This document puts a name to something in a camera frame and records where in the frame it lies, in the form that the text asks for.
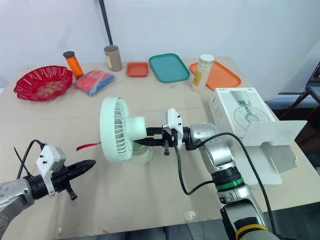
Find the white cap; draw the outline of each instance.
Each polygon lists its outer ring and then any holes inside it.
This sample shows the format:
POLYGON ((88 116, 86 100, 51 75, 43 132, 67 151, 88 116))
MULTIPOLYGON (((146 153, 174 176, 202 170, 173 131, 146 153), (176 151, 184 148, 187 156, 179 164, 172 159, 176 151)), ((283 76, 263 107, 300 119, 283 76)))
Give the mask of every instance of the white cap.
POLYGON ((200 56, 200 59, 204 62, 213 62, 215 60, 215 57, 211 54, 202 54, 200 56))

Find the teal tray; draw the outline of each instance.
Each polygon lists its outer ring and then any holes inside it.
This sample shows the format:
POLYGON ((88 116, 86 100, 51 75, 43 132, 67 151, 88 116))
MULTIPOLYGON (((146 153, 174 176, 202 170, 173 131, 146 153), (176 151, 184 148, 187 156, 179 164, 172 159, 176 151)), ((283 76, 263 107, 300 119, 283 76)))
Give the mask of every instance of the teal tray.
POLYGON ((152 56, 149 64, 155 77, 163 83, 184 81, 190 76, 184 63, 173 53, 152 56))

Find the green ring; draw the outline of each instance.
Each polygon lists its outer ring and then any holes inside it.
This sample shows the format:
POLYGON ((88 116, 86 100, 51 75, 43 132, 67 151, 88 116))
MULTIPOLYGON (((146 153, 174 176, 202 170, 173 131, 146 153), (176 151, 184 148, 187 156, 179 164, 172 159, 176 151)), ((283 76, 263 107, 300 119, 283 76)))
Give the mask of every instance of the green ring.
POLYGON ((245 182, 244 179, 241 177, 241 178, 239 178, 239 179, 237 179, 237 180, 235 180, 235 181, 228 182, 228 183, 223 184, 223 185, 215 186, 215 188, 216 188, 217 190, 228 189, 228 188, 237 186, 237 185, 239 185, 239 184, 242 184, 242 183, 244 183, 244 182, 245 182))

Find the orange bottle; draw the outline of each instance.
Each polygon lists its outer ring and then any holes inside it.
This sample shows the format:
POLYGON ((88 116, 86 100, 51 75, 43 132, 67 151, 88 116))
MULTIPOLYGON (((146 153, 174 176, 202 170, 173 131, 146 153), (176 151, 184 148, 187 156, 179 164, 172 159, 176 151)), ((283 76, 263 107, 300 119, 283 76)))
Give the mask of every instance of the orange bottle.
POLYGON ((65 57, 65 60, 67 61, 69 67, 71 68, 71 71, 75 75, 76 79, 81 78, 84 75, 84 72, 81 69, 81 66, 76 58, 74 51, 66 51, 63 53, 63 56, 65 57))

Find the jar with white beads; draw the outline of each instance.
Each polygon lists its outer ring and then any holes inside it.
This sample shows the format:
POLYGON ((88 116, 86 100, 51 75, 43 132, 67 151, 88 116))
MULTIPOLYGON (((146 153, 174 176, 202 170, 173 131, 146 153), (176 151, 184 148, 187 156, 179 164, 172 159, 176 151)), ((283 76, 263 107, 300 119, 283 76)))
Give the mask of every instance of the jar with white beads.
POLYGON ((202 54, 200 56, 192 82, 193 91, 200 93, 205 89, 214 60, 215 57, 211 54, 202 54))

